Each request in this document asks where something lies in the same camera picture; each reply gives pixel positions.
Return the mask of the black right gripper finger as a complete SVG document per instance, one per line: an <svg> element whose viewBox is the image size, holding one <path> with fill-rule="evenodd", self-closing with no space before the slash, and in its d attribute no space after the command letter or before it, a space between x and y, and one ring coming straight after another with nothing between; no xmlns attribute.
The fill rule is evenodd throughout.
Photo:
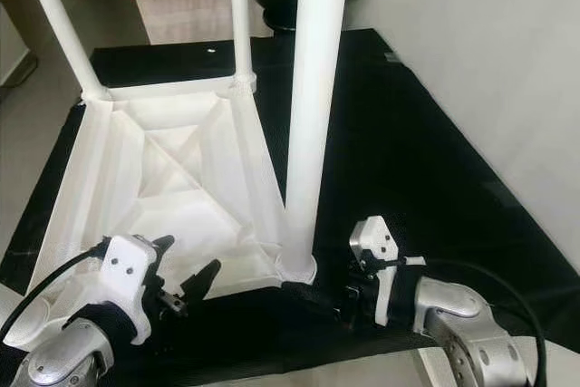
<svg viewBox="0 0 580 387"><path fill-rule="evenodd" d="M333 295L327 288L302 282L283 282L281 288L295 299L303 301L311 311L330 317L343 316L343 299Z"/></svg>

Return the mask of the white lace covered stand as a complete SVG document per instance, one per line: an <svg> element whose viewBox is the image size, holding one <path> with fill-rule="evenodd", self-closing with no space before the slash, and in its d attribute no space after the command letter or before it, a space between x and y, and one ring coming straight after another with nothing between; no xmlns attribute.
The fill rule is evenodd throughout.
<svg viewBox="0 0 580 387"><path fill-rule="evenodd" d="M233 38L231 0L134 0L149 44L224 42Z"/></svg>

